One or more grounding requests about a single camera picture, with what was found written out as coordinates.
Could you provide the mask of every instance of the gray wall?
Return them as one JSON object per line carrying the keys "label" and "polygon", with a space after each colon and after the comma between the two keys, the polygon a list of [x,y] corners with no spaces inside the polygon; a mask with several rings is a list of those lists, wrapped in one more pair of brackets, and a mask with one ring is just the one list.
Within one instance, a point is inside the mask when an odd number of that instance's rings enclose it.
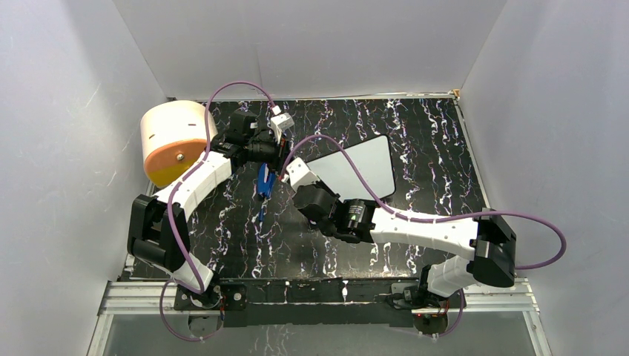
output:
{"label": "gray wall", "polygon": [[[554,355],[626,355],[629,341],[629,3],[509,1],[462,90],[494,208],[566,233],[531,271]],[[517,222],[518,261],[559,248]]]}
{"label": "gray wall", "polygon": [[[168,96],[460,88],[506,0],[114,0]],[[231,88],[222,98],[259,97]]]}
{"label": "gray wall", "polygon": [[0,1],[0,355],[84,355],[165,100],[109,0]]}

